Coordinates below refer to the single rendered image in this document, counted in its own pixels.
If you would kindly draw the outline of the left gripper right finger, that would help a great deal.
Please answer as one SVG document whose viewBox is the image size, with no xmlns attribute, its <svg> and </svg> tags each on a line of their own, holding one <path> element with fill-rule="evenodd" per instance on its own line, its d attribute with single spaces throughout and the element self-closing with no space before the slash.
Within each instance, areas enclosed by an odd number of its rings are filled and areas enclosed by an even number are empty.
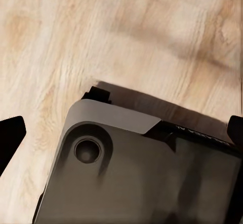
<svg viewBox="0 0 243 224">
<path fill-rule="evenodd" d="M 234 142 L 237 149 L 243 156 L 243 118 L 238 116 L 231 116 L 228 127 L 227 134 Z"/>
</svg>

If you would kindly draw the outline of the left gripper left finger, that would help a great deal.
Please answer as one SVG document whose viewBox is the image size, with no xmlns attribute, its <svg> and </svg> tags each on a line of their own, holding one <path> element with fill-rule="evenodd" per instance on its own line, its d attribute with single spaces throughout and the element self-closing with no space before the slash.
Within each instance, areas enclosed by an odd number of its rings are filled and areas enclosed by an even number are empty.
<svg viewBox="0 0 243 224">
<path fill-rule="evenodd" d="M 22 116 L 0 121 L 0 177 L 25 136 Z"/>
</svg>

